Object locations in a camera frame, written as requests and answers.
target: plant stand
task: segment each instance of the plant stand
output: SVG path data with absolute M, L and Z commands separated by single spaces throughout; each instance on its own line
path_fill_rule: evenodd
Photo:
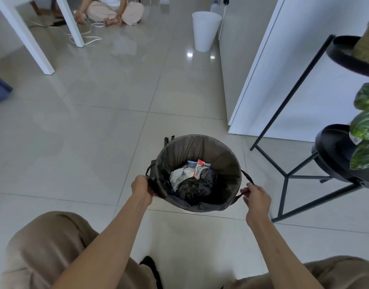
M 261 153 L 285 178 L 283 182 L 283 189 L 282 189 L 282 195 L 281 195 L 280 205 L 278 209 L 278 215 L 277 217 L 272 219 L 272 222 L 274 223 L 287 219 L 299 213 L 302 213 L 311 208 L 317 207 L 323 203 L 329 202 L 333 199 L 336 199 L 338 197 L 341 197 L 343 195 L 346 195 L 358 189 L 361 189 L 364 186 L 367 186 L 369 188 L 369 171 L 366 171 L 366 172 L 365 170 L 364 171 L 351 171 L 349 169 L 349 161 L 346 162 L 346 159 L 342 158 L 341 154 L 339 154 L 338 151 L 336 150 L 334 140 L 337 140 L 339 136 L 343 136 L 344 132 L 345 133 L 349 132 L 349 126 L 331 125 L 331 126 L 326 127 L 324 130 L 322 130 L 317 135 L 316 144 L 313 147 L 312 155 L 309 156 L 306 160 L 304 160 L 301 164 L 299 164 L 296 168 L 294 168 L 289 173 L 286 173 L 284 170 L 282 170 L 282 168 L 280 168 L 279 165 L 275 163 L 274 160 L 272 160 L 270 156 L 267 155 L 264 152 L 264 150 L 262 150 L 258 146 L 259 141 L 263 138 L 263 136 L 268 131 L 270 126 L 277 119 L 281 111 L 285 108 L 287 103 L 293 97 L 294 93 L 298 90 L 298 88 L 301 86 L 303 81 L 306 79 L 306 77 L 309 75 L 311 70 L 314 68 L 314 66 L 317 64 L 317 62 L 319 61 L 319 59 L 322 57 L 322 55 L 325 52 L 328 53 L 328 56 L 333 61 L 342 65 L 343 67 L 349 70 L 352 70 L 354 72 L 369 76 L 369 68 L 365 70 L 365 67 L 363 67 L 363 66 L 369 66 L 369 64 L 365 63 L 366 65 L 363 65 L 362 64 L 363 62 L 353 58 L 348 53 L 345 53 L 345 51 L 342 51 L 342 49 L 344 48 L 344 44 L 345 44 L 345 47 L 347 47 L 347 49 L 352 49 L 352 47 L 354 46 L 354 44 L 357 42 L 358 39 L 359 37 L 347 37 L 347 36 L 336 38 L 335 35 L 330 35 L 326 39 L 326 41 L 324 42 L 322 47 L 319 49 L 315 57 L 312 59 L 310 64 L 307 66 L 306 70 L 302 73 L 301 77 L 298 79 L 298 81 L 296 82 L 292 90 L 289 92 L 287 97 L 284 99 L 284 101 L 279 106 L 279 108 L 277 109 L 273 117 L 270 119 L 270 121 L 268 122 L 264 130 L 261 132 L 259 137 L 256 139 L 256 141 L 250 148 L 250 151 L 257 149 L 259 153 Z M 307 165 L 312 160 L 315 160 L 316 163 L 329 175 L 328 176 L 294 175 L 298 170 L 303 168 L 305 165 Z M 319 179 L 321 183 L 324 183 L 332 178 L 336 178 L 336 179 L 339 179 L 345 182 L 350 182 L 351 184 L 344 188 L 338 189 L 333 193 L 327 194 L 319 199 L 316 199 L 310 203 L 307 203 L 299 208 L 293 209 L 290 212 L 287 212 L 285 214 L 283 213 L 289 179 Z

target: black trash bin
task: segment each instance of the black trash bin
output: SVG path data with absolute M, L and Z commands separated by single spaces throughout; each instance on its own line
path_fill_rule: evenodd
M 152 189 L 174 206 L 191 212 L 222 211 L 241 196 L 236 196 L 241 186 L 241 172 L 253 182 L 247 173 L 241 171 L 240 164 L 230 148 L 217 139 L 204 135 L 186 135 L 167 142 L 166 138 L 166 145 L 148 168 L 146 175 L 151 168 L 149 182 Z M 190 205 L 173 195 L 170 174 L 187 164 L 187 160 L 198 159 L 211 164 L 211 168 L 217 173 L 217 181 L 209 196 L 196 205 Z

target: white table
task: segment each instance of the white table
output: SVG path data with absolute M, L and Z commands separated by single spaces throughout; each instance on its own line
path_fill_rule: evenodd
M 16 10 L 16 6 L 30 2 L 33 0 L 0 0 L 0 11 L 4 14 L 5 18 L 8 20 L 9 24 L 16 31 L 19 38 L 22 40 L 23 44 L 26 46 L 28 51 L 32 54 L 33 58 L 36 60 L 39 67 L 42 69 L 44 74 L 52 75 L 55 70 L 49 63 L 47 57 L 44 55 L 43 51 L 39 47 L 35 38 L 33 37 L 31 31 L 25 24 L 24 20 L 21 18 L 20 14 Z M 59 8 L 64 16 L 64 19 L 68 25 L 69 30 L 75 40 L 78 47 L 84 47 L 84 41 L 81 37 L 79 29 L 75 23 L 72 12 L 68 6 L 66 0 L 57 0 Z

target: forearm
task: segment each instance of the forearm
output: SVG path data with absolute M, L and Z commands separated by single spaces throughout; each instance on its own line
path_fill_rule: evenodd
M 62 273 L 52 289 L 114 289 L 127 265 L 148 203 L 132 195 L 110 225 Z
M 93 0 L 83 0 L 81 1 L 81 5 L 80 5 L 80 8 L 79 8 L 79 11 L 81 13 L 85 13 L 89 7 L 89 5 L 92 3 Z
M 323 289 L 288 247 L 269 217 L 250 225 L 270 273 L 274 289 Z
M 120 7 L 119 7 L 118 12 L 117 12 L 117 14 L 120 17 L 122 17 L 126 7 L 127 7 L 127 0 L 120 0 Z

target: green leaf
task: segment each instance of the green leaf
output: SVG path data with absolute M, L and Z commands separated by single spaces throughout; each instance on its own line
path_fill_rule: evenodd
M 353 153 L 350 161 L 353 170 L 369 168 L 369 141 L 362 141 Z
M 369 109 L 355 116 L 350 125 L 350 132 L 353 136 L 369 140 Z
M 361 111 L 369 109 L 369 83 L 364 83 L 354 99 L 354 107 Z

